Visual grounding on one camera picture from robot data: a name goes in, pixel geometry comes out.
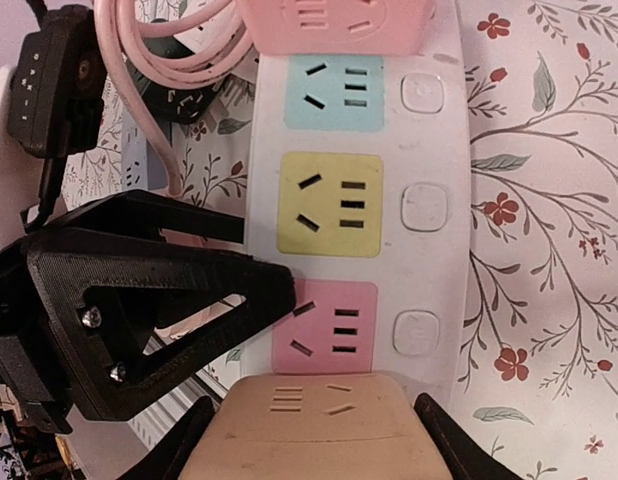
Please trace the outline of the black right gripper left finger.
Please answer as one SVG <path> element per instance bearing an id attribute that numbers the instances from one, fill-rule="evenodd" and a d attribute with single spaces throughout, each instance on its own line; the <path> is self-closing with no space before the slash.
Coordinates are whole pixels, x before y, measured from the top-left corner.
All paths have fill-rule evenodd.
<path id="1" fill-rule="evenodd" d="M 119 479 L 178 479 L 214 415 L 214 403 L 208 396 L 197 399 L 158 444 Z"/>

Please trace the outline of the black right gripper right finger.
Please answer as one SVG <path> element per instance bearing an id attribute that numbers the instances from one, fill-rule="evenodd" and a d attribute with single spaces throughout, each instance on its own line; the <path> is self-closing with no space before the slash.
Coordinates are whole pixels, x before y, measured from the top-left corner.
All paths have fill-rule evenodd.
<path id="1" fill-rule="evenodd" d="M 414 411 L 456 480 L 521 480 L 485 452 L 427 393 L 415 400 Z"/>

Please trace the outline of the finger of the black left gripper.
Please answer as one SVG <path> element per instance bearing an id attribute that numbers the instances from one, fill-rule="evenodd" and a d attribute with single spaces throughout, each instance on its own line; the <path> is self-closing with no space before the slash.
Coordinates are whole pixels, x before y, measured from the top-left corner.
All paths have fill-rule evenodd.
<path id="1" fill-rule="evenodd" d="M 40 245 L 158 244 L 170 230 L 204 239 L 243 242 L 245 222 L 237 216 L 183 203 L 144 190 L 89 202 L 38 231 Z"/>

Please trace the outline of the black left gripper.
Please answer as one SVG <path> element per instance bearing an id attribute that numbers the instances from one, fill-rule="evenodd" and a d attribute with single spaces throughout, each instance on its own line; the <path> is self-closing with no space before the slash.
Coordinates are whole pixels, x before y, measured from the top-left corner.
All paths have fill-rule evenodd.
<path id="1" fill-rule="evenodd" d="M 230 295 L 242 303 L 145 354 L 155 330 Z M 239 253 L 46 237 L 26 264 L 16 241 L 0 251 L 0 380 L 45 433 L 72 432 L 73 401 L 89 420 L 129 420 L 295 304 L 287 267 Z"/>

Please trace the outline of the dark green cube adapter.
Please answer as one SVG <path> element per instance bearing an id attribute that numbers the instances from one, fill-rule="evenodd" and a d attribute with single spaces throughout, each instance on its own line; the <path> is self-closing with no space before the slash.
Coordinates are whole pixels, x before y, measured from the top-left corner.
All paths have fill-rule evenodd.
<path id="1" fill-rule="evenodd" d="M 215 73 L 210 80 L 189 81 L 186 76 L 198 70 L 207 70 L 227 56 L 230 44 L 236 33 L 222 33 L 219 39 L 209 36 L 210 28 L 198 25 L 194 34 L 200 34 L 195 40 L 186 37 L 188 32 L 164 37 L 142 36 L 138 29 L 132 32 L 125 27 L 121 40 L 121 49 L 128 57 L 126 65 L 131 80 L 141 97 L 151 87 L 164 87 L 169 92 L 189 92 L 213 85 L 221 77 Z"/>

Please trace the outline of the beige cube adapter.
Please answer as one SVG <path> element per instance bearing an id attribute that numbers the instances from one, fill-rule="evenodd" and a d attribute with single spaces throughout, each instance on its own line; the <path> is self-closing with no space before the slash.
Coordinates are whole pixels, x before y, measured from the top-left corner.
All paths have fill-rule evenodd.
<path id="1" fill-rule="evenodd" d="M 381 374 L 236 382 L 183 479 L 448 479 L 399 384 Z"/>

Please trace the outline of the white power strip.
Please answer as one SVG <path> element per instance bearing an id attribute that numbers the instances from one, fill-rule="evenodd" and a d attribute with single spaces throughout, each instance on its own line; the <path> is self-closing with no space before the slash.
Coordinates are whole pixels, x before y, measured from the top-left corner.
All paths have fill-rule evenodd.
<path id="1" fill-rule="evenodd" d="M 468 275 L 469 122 L 458 5 L 410 56 L 262 55 L 246 248 L 296 303 L 242 376 L 383 373 L 450 401 Z"/>

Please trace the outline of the pink cube adapter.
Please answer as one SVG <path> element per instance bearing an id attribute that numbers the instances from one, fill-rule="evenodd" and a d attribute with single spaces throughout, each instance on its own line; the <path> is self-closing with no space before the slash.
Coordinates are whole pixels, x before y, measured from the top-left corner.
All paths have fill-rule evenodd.
<path id="1" fill-rule="evenodd" d="M 391 55 L 417 52 L 436 3 L 417 0 L 246 0 L 238 11 L 257 51 Z"/>

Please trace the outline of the grey blue power strip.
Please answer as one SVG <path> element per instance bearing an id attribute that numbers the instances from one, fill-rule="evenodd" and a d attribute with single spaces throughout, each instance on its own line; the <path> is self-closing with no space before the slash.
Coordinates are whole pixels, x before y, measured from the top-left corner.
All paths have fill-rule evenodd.
<path id="1" fill-rule="evenodd" d="M 122 114 L 121 182 L 124 190 L 165 192 L 163 163 L 127 110 Z"/>

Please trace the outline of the floral patterned table mat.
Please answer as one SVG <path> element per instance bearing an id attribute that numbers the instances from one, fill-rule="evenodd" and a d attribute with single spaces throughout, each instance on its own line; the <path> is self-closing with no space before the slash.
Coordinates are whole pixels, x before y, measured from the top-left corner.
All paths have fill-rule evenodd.
<path id="1" fill-rule="evenodd" d="M 452 413 L 525 479 L 618 479 L 618 1 L 460 1 L 472 156 Z"/>

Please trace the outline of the aluminium front rail base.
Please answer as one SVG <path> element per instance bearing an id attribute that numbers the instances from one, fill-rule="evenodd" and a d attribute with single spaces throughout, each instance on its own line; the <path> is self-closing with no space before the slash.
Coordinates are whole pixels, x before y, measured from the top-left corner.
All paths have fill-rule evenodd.
<path id="1" fill-rule="evenodd" d="M 206 370 L 201 370 L 145 408 L 127 422 L 132 432 L 149 450 L 175 426 L 201 397 L 209 397 L 215 408 L 228 389 Z"/>

